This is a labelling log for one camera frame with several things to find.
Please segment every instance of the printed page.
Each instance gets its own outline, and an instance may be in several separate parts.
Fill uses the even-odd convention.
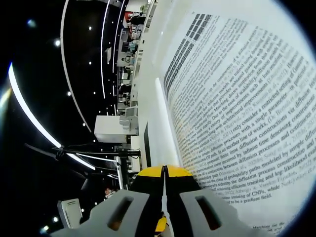
[[[200,1],[164,62],[182,165],[242,221],[279,233],[315,180],[316,67],[300,31],[273,2]]]

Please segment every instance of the ceiling light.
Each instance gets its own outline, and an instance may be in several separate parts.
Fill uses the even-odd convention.
[[[55,40],[54,45],[56,47],[59,47],[60,46],[60,40],[59,39]]]
[[[110,161],[110,162],[116,162],[114,159],[104,159],[104,158],[99,158],[99,157],[92,157],[92,156],[88,156],[88,155],[84,155],[84,154],[80,154],[77,153],[78,156],[82,156],[82,157],[87,157],[87,158],[92,158],[92,159],[99,159],[99,160],[105,160],[105,161]]]
[[[31,28],[35,28],[36,27],[36,22],[32,19],[28,20],[28,26]]]
[[[102,56],[103,56],[103,35],[104,35],[104,26],[105,26],[105,19],[107,17],[108,9],[110,5],[110,0],[108,0],[107,7],[105,8],[104,18],[103,18],[103,26],[102,26],[102,33],[101,33],[101,53],[100,53],[100,64],[101,64],[101,82],[102,82],[102,91],[103,91],[103,99],[105,99],[105,91],[104,91],[104,82],[103,82],[103,63],[102,63]]]
[[[29,118],[29,120],[32,122],[32,124],[36,127],[36,129],[41,132],[41,134],[43,134],[43,136],[48,140],[50,141],[52,144],[54,144],[57,148],[61,148],[61,144],[59,142],[57,142],[57,140],[55,138],[53,138],[46,130],[45,128],[40,124],[40,122],[35,118],[35,116],[32,114],[30,108],[28,107],[28,105],[26,104],[21,92],[20,92],[20,89],[19,89],[19,86],[16,82],[16,78],[15,78],[15,75],[14,75],[14,71],[13,71],[13,65],[11,63],[10,65],[10,68],[9,68],[9,80],[10,80],[10,83],[11,83],[11,87],[12,87],[12,90],[14,92],[14,95],[19,103],[19,105],[21,106],[22,110],[24,111],[24,113],[26,114],[26,116]],[[89,167],[90,169],[93,169],[95,170],[95,167],[92,166],[91,164],[85,162],[84,160],[76,157],[75,155],[73,154],[70,154],[70,153],[67,153],[68,156],[70,156],[72,159],[76,160],[77,162]]]

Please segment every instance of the curved light strip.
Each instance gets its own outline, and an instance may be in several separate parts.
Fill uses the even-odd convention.
[[[120,15],[122,14],[122,9],[123,9],[124,4],[125,4],[125,0],[124,0],[123,3],[122,3],[122,7],[120,8],[119,16],[118,16],[118,25],[117,25],[117,31],[116,31],[116,33],[115,33],[114,48],[113,48],[113,67],[112,67],[112,73],[114,73],[115,45],[116,45],[116,43],[117,43],[117,37],[118,37],[119,20],[120,20]]]
[[[103,90],[103,98],[105,99],[105,92],[104,92],[104,83],[103,83],[103,65],[102,65],[102,54],[103,54],[103,33],[104,33],[104,25],[105,19],[107,17],[108,9],[110,5],[110,0],[108,0],[107,8],[105,9],[104,19],[103,19],[103,26],[102,26],[102,34],[101,34],[101,81],[102,81],[102,90]]]
[[[46,137],[52,144],[54,144],[57,148],[61,148],[61,144],[59,142],[57,142],[57,140],[55,138],[53,138],[47,131],[46,129],[40,124],[40,122],[35,118],[35,116],[32,114],[31,110],[29,109],[28,105],[26,104],[19,86],[16,82],[16,78],[14,75],[14,71],[13,71],[13,65],[11,63],[10,68],[9,68],[9,80],[11,83],[11,87],[12,90],[14,92],[14,95],[17,99],[17,101],[19,102],[19,105],[21,106],[22,110],[24,111],[24,113],[26,114],[26,116],[29,118],[29,120],[32,122],[32,124],[37,128],[38,131],[41,132],[41,134],[43,134],[44,137]],[[92,166],[91,164],[85,162],[84,160],[76,157],[73,154],[67,153],[67,155],[69,155],[72,159],[76,160],[77,162],[89,167],[90,169],[95,170],[95,167]]]
[[[65,52],[64,52],[64,23],[65,23],[65,15],[66,15],[66,10],[67,10],[67,5],[68,5],[68,2],[69,0],[66,0],[65,2],[65,6],[64,6],[64,10],[63,10],[63,15],[61,17],[61,25],[60,25],[60,47],[61,47],[61,58],[63,60],[63,66],[64,66],[64,71],[65,71],[65,76],[66,76],[66,80],[67,80],[67,84],[68,84],[68,87],[69,87],[69,90],[70,90],[70,93],[71,93],[71,96],[73,97],[73,100],[74,100],[74,103],[76,105],[76,108],[83,120],[83,122],[85,123],[85,125],[87,126],[89,132],[91,132],[91,129],[90,127],[88,126],[86,120],[84,119],[82,113],[81,113],[81,110],[79,108],[79,105],[76,101],[76,98],[75,98],[75,95],[74,95],[74,92],[73,92],[73,89],[71,87],[71,84],[70,84],[70,80],[69,80],[69,76],[68,76],[68,72],[67,72],[67,67],[66,67],[66,60],[65,60]]]
[[[76,153],[76,155],[83,156],[83,157],[88,157],[88,158],[92,158],[92,159],[99,159],[99,160],[105,160],[105,161],[110,161],[110,162],[116,163],[116,160],[114,160],[114,159],[104,159],[104,158],[99,158],[99,157],[92,157],[92,156],[88,156],[88,155],[84,155],[84,154],[80,154],[80,153]]]

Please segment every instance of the black ceiling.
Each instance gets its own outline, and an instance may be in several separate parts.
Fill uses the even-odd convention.
[[[107,4],[98,0],[69,0],[64,24],[63,40],[70,83],[92,133],[82,125],[72,96],[67,96],[69,87],[61,48],[54,45],[54,41],[60,38],[65,0],[28,0],[5,4],[8,9],[6,21],[10,19],[5,32],[10,33],[10,37],[7,38],[7,50],[3,50],[1,61],[4,63],[1,65],[7,67],[13,62],[20,91],[34,116],[67,149],[99,152],[102,148],[103,151],[113,151],[112,144],[93,143],[96,139],[93,135],[96,116],[106,115],[107,112],[114,114],[113,105],[117,104],[117,97],[110,95],[113,93],[112,86],[117,86],[117,76],[112,73],[112,64],[108,65],[106,61],[103,62],[106,99],[103,98],[101,84],[100,44]],[[119,10],[109,5],[103,36],[104,49],[114,45]],[[36,27],[27,24],[30,19]],[[5,79],[7,70],[1,72],[4,72],[1,78]],[[8,80],[3,80],[1,95],[8,89]],[[67,156],[56,161],[26,147],[25,143],[56,154],[53,145],[29,121],[13,94],[6,108],[0,109],[1,186],[7,193],[1,203],[15,204],[14,207],[4,207],[3,212],[8,213],[8,222],[19,222],[25,228],[38,231],[53,215],[57,215],[57,200],[81,198],[80,188],[84,179],[71,170],[81,173],[91,170]],[[76,144],[87,145],[69,147]],[[94,166],[106,167],[103,161],[86,160]],[[91,202],[100,198],[103,199],[92,192],[80,201],[89,208]],[[25,219],[25,214],[33,215],[32,219]]]

